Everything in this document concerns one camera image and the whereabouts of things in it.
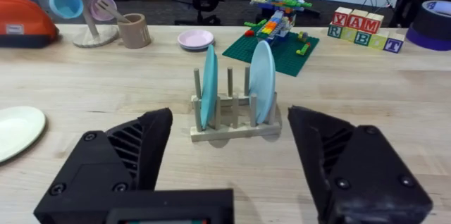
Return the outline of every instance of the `orange case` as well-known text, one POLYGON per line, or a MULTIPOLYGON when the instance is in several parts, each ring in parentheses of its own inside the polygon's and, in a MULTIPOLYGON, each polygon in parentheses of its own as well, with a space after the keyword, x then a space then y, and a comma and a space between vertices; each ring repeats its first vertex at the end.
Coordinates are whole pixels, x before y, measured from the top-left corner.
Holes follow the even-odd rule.
POLYGON ((58 29, 47 13, 30 0, 0 0, 0 37, 47 36, 49 43, 58 29), (19 26, 20 33, 9 33, 8 26, 19 26))

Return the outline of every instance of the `tape roll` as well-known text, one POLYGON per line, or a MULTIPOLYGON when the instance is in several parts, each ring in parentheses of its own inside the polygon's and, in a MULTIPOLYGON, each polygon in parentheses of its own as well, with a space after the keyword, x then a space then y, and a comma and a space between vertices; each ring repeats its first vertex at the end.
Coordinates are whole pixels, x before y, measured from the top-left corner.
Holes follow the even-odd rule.
POLYGON ((406 38, 427 49, 451 50, 451 2, 423 2, 406 38))

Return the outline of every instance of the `blue toy cup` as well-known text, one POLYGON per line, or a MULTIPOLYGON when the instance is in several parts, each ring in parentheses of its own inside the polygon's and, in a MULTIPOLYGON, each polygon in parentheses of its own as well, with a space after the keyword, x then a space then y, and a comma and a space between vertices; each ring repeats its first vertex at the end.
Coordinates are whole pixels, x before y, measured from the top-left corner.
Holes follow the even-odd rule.
POLYGON ((83 12, 82 0, 49 0, 50 9, 59 17, 72 19, 83 12))

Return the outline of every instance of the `orange bag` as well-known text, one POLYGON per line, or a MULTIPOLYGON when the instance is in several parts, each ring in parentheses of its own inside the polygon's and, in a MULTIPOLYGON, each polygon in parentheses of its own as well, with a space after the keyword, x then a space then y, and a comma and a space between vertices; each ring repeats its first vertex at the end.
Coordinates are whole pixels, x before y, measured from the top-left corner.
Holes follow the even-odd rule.
POLYGON ((0 0, 0 46, 42 48, 58 37, 47 13, 30 0, 0 0))

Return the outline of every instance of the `wooden cup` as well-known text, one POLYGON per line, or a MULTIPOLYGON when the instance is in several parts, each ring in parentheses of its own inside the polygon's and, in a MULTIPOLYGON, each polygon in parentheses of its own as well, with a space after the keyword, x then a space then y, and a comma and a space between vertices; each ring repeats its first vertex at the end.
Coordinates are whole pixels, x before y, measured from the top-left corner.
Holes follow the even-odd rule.
POLYGON ((131 23, 118 21, 119 33, 124 41, 125 47, 138 49, 150 44, 149 31, 146 18, 140 13, 129 13, 124 15, 131 23))

